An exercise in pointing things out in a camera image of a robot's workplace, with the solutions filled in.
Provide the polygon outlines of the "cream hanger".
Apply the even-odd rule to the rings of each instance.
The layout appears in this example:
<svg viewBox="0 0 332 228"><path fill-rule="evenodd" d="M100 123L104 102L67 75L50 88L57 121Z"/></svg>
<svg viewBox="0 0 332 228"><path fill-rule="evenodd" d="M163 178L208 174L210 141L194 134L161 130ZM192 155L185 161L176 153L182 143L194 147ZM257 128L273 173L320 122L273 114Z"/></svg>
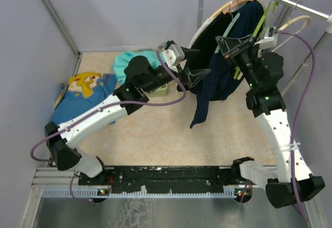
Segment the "cream hanger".
<svg viewBox="0 0 332 228"><path fill-rule="evenodd" d="M311 23L311 17L308 15L300 15L289 19L285 22L278 31L288 31L291 33L299 34Z"/></svg>

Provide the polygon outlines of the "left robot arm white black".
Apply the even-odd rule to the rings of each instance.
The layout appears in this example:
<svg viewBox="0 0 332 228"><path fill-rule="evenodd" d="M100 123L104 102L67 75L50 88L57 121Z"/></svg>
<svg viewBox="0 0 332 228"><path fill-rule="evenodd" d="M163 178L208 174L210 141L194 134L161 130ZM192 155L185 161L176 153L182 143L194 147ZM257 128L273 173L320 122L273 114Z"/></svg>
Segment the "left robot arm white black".
<svg viewBox="0 0 332 228"><path fill-rule="evenodd" d="M101 185L108 172L100 158L89 155L79 145L107 124L131 115L142 106L153 106L147 96L161 86L176 81L183 93L210 73L210 69L182 68L180 62L199 54L176 43L163 43L156 51L159 65L153 68L144 55L133 57L124 69L125 82L97 105L77 117L45 127L46 144L59 171L74 169Z"/></svg>

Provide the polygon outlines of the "dark navy t-shirt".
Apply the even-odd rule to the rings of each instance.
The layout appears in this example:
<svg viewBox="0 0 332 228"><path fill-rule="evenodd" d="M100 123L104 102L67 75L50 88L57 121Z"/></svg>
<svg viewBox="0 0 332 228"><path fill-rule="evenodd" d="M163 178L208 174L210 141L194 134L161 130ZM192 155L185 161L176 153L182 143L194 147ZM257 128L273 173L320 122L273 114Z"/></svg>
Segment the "dark navy t-shirt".
<svg viewBox="0 0 332 228"><path fill-rule="evenodd" d="M190 92L197 96L197 107L190 128L206 120L211 101L226 100L242 82L241 79L233 79L236 65L224 59L218 45L208 68L211 72L190 89Z"/></svg>

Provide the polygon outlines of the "mint green hanger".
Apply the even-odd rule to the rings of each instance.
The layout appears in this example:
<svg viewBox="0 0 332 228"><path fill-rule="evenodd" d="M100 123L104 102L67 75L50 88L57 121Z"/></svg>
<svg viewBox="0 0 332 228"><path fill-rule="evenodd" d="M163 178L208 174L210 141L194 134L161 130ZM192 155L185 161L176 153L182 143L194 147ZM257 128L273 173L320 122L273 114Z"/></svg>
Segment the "mint green hanger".
<svg viewBox="0 0 332 228"><path fill-rule="evenodd" d="M232 15L232 13L230 13L230 15L232 16L231 22L229 23L229 25L227 26L226 30L223 33L223 37L227 37L229 32L231 31L231 29L233 28L233 26L235 25L235 23L237 22L237 20L240 17L240 13L238 12L235 16Z"/></svg>

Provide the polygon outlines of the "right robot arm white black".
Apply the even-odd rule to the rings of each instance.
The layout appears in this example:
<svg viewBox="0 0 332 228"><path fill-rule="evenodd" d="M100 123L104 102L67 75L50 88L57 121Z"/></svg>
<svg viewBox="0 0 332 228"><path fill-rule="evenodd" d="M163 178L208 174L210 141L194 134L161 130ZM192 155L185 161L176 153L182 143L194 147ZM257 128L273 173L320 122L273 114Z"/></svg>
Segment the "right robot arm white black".
<svg viewBox="0 0 332 228"><path fill-rule="evenodd" d="M276 172L250 157L233 161L232 179L237 184L247 180L266 191L274 208L311 200L325 186L321 176L314 176L295 141L294 128L288 123L286 105L277 87L283 77L283 57L275 52L258 56L258 45L252 35L242 38L216 38L224 59L235 64L250 86L246 105L264 129Z"/></svg>

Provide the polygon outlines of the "teal t-shirt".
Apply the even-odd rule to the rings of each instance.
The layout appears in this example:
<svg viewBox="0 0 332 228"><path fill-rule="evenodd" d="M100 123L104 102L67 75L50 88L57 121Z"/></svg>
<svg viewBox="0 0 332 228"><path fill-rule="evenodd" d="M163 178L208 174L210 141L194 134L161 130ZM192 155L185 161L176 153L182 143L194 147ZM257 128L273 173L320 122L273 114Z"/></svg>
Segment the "teal t-shirt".
<svg viewBox="0 0 332 228"><path fill-rule="evenodd" d="M127 79L125 69L127 67L131 67L132 64L141 64L143 59L137 59L136 57L145 57L153 69L161 65L155 50L124 51L122 54L115 57L114 63L112 65L116 79L120 82L121 85L124 84Z"/></svg>

